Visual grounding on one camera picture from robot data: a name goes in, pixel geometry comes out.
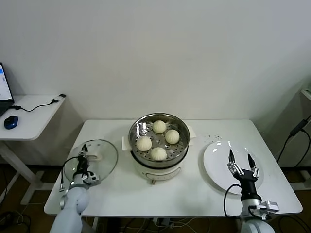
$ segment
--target glass lid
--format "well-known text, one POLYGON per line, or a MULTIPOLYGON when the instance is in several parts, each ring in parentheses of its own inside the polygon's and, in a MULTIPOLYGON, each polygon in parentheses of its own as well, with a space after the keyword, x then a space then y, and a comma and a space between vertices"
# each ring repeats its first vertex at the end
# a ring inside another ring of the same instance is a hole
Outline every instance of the glass lid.
MULTIPOLYGON (((78 156, 84 144, 87 147, 87 158, 89 161, 88 171, 96 173, 102 181, 115 168, 118 161, 117 148, 106 140, 90 140, 75 147, 68 157, 78 156)), ((69 181, 72 181, 72 176, 76 172, 78 159, 72 159, 65 164, 64 173, 69 181)))

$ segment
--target steamed bun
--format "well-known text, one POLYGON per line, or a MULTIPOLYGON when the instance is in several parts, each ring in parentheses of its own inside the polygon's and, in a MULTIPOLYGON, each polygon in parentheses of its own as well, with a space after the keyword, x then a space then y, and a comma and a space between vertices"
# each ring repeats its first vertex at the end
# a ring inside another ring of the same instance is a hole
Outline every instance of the steamed bun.
POLYGON ((167 154, 163 148, 156 147, 152 149, 150 156, 153 160, 160 161, 160 160, 165 160, 167 157, 167 154))
POLYGON ((155 133, 163 133, 166 131, 166 124, 162 120, 157 120, 153 123, 152 130, 155 133))
POLYGON ((176 144, 179 141, 179 132, 168 130, 165 134, 165 140, 170 144, 176 144))
POLYGON ((151 139, 147 136, 140 137, 136 143, 136 147, 140 151, 148 151, 150 150, 151 146, 152 146, 151 139))

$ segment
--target table leg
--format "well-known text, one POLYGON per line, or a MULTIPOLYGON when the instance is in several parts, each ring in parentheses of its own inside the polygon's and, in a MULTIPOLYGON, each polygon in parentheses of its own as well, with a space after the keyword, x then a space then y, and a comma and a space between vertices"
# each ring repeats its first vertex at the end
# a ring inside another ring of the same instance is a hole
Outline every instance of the table leg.
POLYGON ((51 191, 53 189, 54 183, 44 183, 40 180, 44 173, 43 171, 39 171, 34 174, 3 142, 0 142, 0 155, 30 183, 20 204, 27 205, 36 190, 51 191))
POLYGON ((293 190, 311 190, 311 176, 309 173, 307 171, 300 171, 300 174, 303 176, 305 181, 290 183, 293 190))
POLYGON ((94 221, 93 221, 93 225, 92 225, 92 228, 93 230, 96 231, 96 228, 97 228, 97 224, 98 224, 98 217, 94 217, 94 221))
MULTIPOLYGON (((12 188, 13 184, 15 183, 15 181, 18 179, 19 173, 15 173, 15 175, 13 176, 13 178, 10 180, 10 182, 8 183, 8 186, 6 188, 6 193, 9 192, 9 190, 12 188)), ((5 190, 3 191, 3 193, 0 196, 0 203, 3 201, 5 196, 5 190)))

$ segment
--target white wall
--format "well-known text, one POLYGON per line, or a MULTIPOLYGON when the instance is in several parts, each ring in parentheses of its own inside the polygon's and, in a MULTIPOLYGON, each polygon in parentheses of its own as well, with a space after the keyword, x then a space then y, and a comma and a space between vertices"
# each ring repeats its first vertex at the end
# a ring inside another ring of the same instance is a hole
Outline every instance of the white wall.
POLYGON ((2 1, 0 60, 13 92, 69 97, 58 129, 31 143, 45 159, 21 157, 58 164, 84 120, 157 111, 250 118, 278 146, 270 131, 311 73, 310 9, 309 0, 2 1))

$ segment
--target white plate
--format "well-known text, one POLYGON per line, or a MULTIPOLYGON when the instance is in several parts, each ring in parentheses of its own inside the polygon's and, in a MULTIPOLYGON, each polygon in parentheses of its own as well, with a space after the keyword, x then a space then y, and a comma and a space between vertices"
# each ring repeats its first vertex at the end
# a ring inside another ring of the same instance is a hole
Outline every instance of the white plate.
MULTIPOLYGON (((229 151, 232 150, 235 162, 240 168, 250 170, 247 154, 250 154, 255 161, 256 167, 260 169, 259 178, 255 182, 257 190, 263 182, 263 169, 256 156, 246 147, 232 141, 218 141, 210 144, 204 152, 204 167, 210 178, 223 190, 227 190, 232 184, 240 182, 233 177, 228 169, 229 151)), ((233 187, 229 191, 234 194, 241 194, 239 187, 233 187)))

